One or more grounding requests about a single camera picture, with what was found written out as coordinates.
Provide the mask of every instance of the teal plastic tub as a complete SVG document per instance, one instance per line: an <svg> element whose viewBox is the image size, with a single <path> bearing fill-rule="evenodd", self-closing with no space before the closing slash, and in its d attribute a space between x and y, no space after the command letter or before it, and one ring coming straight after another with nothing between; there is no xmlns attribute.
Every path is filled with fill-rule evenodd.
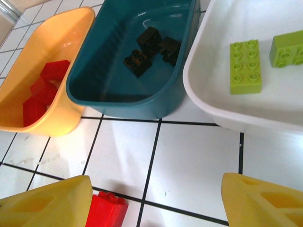
<svg viewBox="0 0 303 227"><path fill-rule="evenodd" d="M159 119L182 102L182 71L196 36L200 0L106 0L67 79L67 95L76 104L109 116ZM136 38L149 26L181 41L176 66L157 54L137 78L123 63Z"/></svg>

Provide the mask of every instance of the yellow plastic object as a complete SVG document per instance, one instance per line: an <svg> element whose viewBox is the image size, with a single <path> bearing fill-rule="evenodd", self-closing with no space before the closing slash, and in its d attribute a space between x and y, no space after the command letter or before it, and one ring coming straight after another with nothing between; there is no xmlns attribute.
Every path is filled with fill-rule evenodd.
<svg viewBox="0 0 303 227"><path fill-rule="evenodd" d="M49 18L32 34L0 87L0 130L62 136L77 126L84 107L67 97L65 85L94 19L94 10L82 7ZM37 122L23 127L22 104L31 97L30 86L47 62L60 60L71 64L53 103Z"/></svg>
<svg viewBox="0 0 303 227"><path fill-rule="evenodd" d="M89 176L76 176L0 200L0 227L84 227L92 199Z"/></svg>
<svg viewBox="0 0 303 227"><path fill-rule="evenodd" d="M303 192L224 174L222 200L230 227L303 227Z"/></svg>

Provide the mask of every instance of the red block on floor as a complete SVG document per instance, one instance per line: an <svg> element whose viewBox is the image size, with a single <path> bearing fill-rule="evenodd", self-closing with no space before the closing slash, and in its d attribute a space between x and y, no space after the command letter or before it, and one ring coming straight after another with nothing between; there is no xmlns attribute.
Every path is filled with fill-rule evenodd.
<svg viewBox="0 0 303 227"><path fill-rule="evenodd" d="M56 86L40 77L31 87L33 97L44 105L50 105L57 94Z"/></svg>
<svg viewBox="0 0 303 227"><path fill-rule="evenodd" d="M86 227L121 227L128 204L113 193L93 195Z"/></svg>
<svg viewBox="0 0 303 227"><path fill-rule="evenodd" d="M69 65L68 60L49 62L45 64L40 76L47 80L63 80Z"/></svg>
<svg viewBox="0 0 303 227"><path fill-rule="evenodd" d="M46 105L30 97L23 103L23 126L27 127L39 120L46 112Z"/></svg>

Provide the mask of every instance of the white tile floor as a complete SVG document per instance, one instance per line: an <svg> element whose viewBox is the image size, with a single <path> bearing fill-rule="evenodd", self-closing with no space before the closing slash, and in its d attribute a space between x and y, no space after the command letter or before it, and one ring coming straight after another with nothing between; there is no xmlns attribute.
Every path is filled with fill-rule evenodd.
<svg viewBox="0 0 303 227"><path fill-rule="evenodd" d="M201 0L205 11L210 0ZM51 0L27 9L0 48L0 85L40 22L103 0ZM103 118L86 108L69 135L0 131L0 198L86 174L94 193L128 199L124 227L221 227L225 172L303 190L303 138L261 138L216 126L188 96L161 121Z"/></svg>

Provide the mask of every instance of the orange plastic tub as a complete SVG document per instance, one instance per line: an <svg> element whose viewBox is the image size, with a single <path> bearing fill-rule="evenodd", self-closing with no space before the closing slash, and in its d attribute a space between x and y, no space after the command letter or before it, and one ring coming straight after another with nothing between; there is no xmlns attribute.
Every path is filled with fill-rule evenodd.
<svg viewBox="0 0 303 227"><path fill-rule="evenodd" d="M94 10L82 7L53 16L37 28L0 87L0 130L62 136L77 126L84 107L67 97L66 79L94 19ZM56 97L38 121L23 127L22 104L31 97L30 86L47 62L60 60L71 64Z"/></svg>

